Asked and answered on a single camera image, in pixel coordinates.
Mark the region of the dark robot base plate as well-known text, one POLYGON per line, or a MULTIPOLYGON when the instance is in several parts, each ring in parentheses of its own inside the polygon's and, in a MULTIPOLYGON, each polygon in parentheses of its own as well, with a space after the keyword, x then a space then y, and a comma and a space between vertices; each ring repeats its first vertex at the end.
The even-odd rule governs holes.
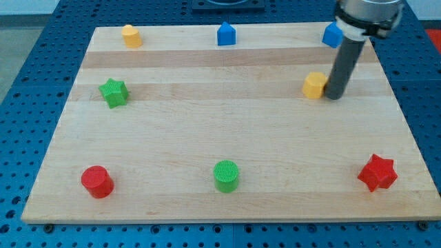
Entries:
POLYGON ((193 11, 264 10, 266 0, 191 0, 193 11))

